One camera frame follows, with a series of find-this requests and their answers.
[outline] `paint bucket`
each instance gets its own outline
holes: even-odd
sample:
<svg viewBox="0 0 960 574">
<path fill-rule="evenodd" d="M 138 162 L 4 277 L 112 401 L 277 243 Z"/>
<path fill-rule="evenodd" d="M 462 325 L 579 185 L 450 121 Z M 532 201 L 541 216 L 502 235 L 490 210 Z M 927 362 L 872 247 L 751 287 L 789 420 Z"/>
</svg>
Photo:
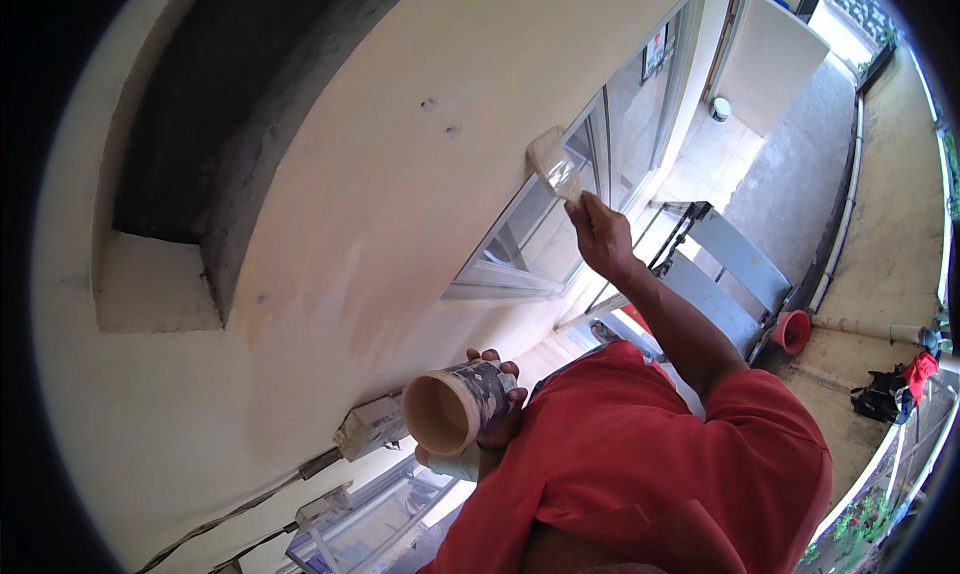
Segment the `paint bucket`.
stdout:
<svg viewBox="0 0 960 574">
<path fill-rule="evenodd" d="M 780 312 L 770 338 L 790 355 L 800 353 L 810 340 L 810 317 L 807 312 L 802 309 Z"/>
<path fill-rule="evenodd" d="M 713 112 L 711 112 L 710 115 L 714 120 L 717 122 L 726 122 L 732 113 L 734 113 L 734 109 L 728 100 L 723 97 L 717 97 L 713 100 Z"/>
<path fill-rule="evenodd" d="M 456 455 L 507 411 L 507 393 L 515 388 L 517 380 L 496 360 L 428 371 L 403 388 L 403 422 L 430 453 Z"/>
</svg>

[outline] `black bag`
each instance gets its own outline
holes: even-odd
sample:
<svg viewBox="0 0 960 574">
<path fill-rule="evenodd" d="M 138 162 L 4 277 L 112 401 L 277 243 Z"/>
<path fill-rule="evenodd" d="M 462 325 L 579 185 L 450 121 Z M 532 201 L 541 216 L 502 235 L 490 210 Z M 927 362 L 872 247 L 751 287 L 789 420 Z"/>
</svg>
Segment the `black bag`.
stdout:
<svg viewBox="0 0 960 574">
<path fill-rule="evenodd" d="M 897 364 L 892 372 L 870 371 L 872 382 L 849 392 L 853 411 L 882 423 L 905 423 L 913 411 L 913 393 L 901 375 L 903 368 Z"/>
</svg>

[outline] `metal ladder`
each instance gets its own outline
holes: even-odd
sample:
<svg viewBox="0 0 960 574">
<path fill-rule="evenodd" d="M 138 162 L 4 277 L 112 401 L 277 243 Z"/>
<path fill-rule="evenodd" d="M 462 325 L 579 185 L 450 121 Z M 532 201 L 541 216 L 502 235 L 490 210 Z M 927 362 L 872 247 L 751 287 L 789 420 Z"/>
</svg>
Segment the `metal ladder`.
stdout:
<svg viewBox="0 0 960 574">
<path fill-rule="evenodd" d="M 765 328 L 774 322 L 792 297 L 790 282 L 766 255 L 717 213 L 709 202 L 651 201 L 650 207 L 656 208 L 656 213 L 633 243 L 633 250 L 637 250 L 655 220 L 664 215 L 675 219 L 673 230 L 648 264 L 650 271 L 700 310 L 726 335 L 738 352 L 752 362 L 760 350 Z M 720 263 L 722 269 L 716 279 L 710 278 L 690 258 L 678 251 L 678 246 L 688 237 Z M 763 306 L 765 311 L 759 319 L 748 314 L 736 299 L 720 287 L 718 282 L 725 274 L 736 278 Z M 582 316 L 561 323 L 556 330 L 559 332 L 591 322 L 630 304 L 630 300 L 621 292 L 597 302 L 606 290 L 605 285 Z"/>
</svg>

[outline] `pvc pipe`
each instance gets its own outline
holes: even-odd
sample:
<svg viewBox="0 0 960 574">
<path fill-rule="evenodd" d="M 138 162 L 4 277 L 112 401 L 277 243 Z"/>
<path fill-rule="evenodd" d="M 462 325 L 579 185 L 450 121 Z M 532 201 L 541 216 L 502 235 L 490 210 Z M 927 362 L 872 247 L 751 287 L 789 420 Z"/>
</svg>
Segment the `pvc pipe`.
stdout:
<svg viewBox="0 0 960 574">
<path fill-rule="evenodd" d="M 910 324 L 888 324 L 860 319 L 847 319 L 846 317 L 827 316 L 812 316 L 810 317 L 810 324 L 818 328 L 843 330 L 844 332 L 859 334 L 865 337 L 886 339 L 891 343 L 894 341 L 901 341 L 903 343 L 913 343 L 915 345 L 924 344 L 923 326 L 914 326 Z"/>
<path fill-rule="evenodd" d="M 827 286 L 834 277 L 834 269 L 837 266 L 837 260 L 840 258 L 840 250 L 843 249 L 844 239 L 847 238 L 847 229 L 850 227 L 850 219 L 854 213 L 854 201 L 857 198 L 857 184 L 860 180 L 860 161 L 863 154 L 863 97 L 856 97 L 856 138 L 853 141 L 853 167 L 849 175 L 849 188 L 846 190 L 846 202 L 843 208 L 843 217 L 840 219 L 840 229 L 837 231 L 837 238 L 833 241 L 833 249 L 830 250 L 829 259 L 826 260 L 826 269 L 823 276 L 820 277 L 820 284 L 817 290 L 813 292 L 813 298 L 810 300 L 810 310 L 816 313 L 824 300 L 824 293 L 827 292 Z"/>
</svg>

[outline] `red shirt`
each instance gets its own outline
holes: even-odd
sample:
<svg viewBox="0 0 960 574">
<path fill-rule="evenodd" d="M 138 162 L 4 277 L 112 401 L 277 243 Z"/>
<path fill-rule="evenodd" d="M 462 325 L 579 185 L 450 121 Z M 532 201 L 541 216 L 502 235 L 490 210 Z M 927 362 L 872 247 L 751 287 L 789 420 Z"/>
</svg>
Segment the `red shirt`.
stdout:
<svg viewBox="0 0 960 574">
<path fill-rule="evenodd" d="M 517 572 L 534 519 L 670 574 L 791 572 L 831 497 L 820 429 L 761 369 L 726 376 L 705 410 L 627 341 L 571 364 L 420 572 Z"/>
</svg>

